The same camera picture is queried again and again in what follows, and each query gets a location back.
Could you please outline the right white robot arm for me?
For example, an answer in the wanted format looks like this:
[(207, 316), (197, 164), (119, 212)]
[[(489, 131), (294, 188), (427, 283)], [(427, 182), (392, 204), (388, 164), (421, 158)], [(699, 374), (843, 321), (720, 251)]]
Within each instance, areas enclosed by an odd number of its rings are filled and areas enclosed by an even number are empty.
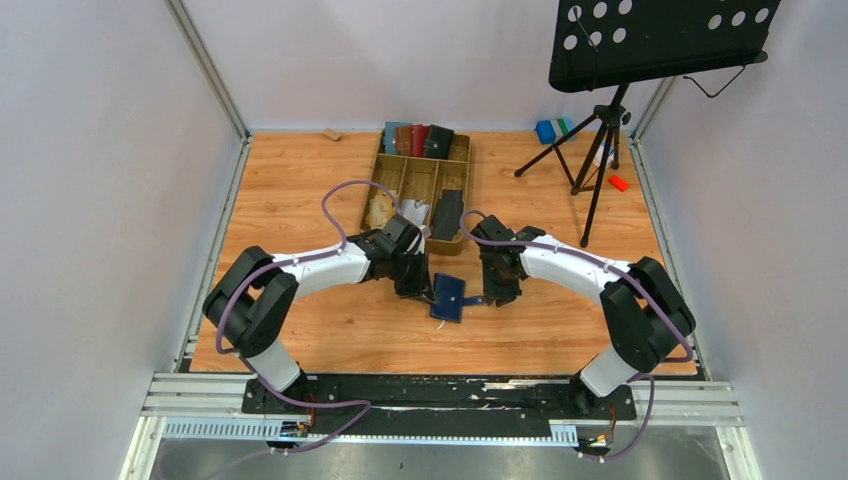
[(597, 402), (662, 363), (692, 359), (695, 317), (658, 260), (605, 258), (536, 227), (513, 231), (493, 215), (463, 232), (480, 249), (485, 303), (509, 304), (521, 296), (522, 281), (537, 279), (601, 308), (609, 343), (574, 375), (573, 398)]

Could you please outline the dark blue card holder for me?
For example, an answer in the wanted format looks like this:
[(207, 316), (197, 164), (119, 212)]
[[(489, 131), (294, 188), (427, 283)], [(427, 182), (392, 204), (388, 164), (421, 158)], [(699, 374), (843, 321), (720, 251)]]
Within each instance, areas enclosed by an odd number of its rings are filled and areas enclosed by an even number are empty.
[(429, 316), (433, 319), (460, 323), (466, 307), (484, 304), (482, 296), (465, 296), (466, 281), (444, 273), (436, 273), (433, 280), (436, 301), (430, 306)]

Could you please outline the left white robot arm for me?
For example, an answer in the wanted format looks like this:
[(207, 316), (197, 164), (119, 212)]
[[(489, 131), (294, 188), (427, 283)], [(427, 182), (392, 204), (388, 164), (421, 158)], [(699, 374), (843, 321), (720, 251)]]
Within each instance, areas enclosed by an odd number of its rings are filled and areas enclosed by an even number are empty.
[(204, 316), (220, 339), (283, 392), (303, 374), (279, 338), (295, 300), (340, 285), (389, 279), (395, 294), (436, 301), (426, 241), (419, 226), (395, 215), (380, 229), (301, 255), (244, 250), (204, 300)]

